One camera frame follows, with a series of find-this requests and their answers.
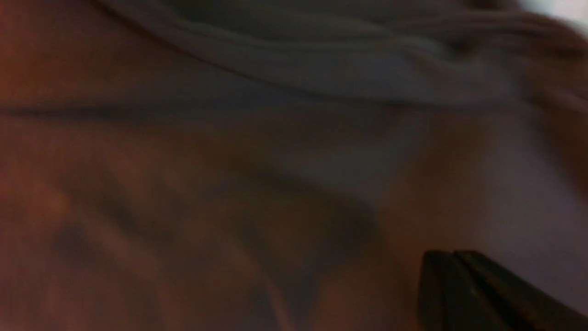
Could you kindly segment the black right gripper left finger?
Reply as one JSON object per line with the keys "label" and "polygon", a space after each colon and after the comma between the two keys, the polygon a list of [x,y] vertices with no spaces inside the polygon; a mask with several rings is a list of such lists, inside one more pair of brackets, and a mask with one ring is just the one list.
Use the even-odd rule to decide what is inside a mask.
{"label": "black right gripper left finger", "polygon": [[430,250],[422,258],[417,300],[421,331],[495,331],[497,319],[458,258]]}

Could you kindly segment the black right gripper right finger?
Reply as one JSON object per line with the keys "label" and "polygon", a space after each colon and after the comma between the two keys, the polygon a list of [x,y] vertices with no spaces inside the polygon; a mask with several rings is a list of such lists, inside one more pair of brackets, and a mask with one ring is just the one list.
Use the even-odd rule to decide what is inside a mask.
{"label": "black right gripper right finger", "polygon": [[489,293],[498,298],[517,322],[530,331],[585,331],[587,317],[511,272],[505,266],[473,250],[454,252],[473,271]]}

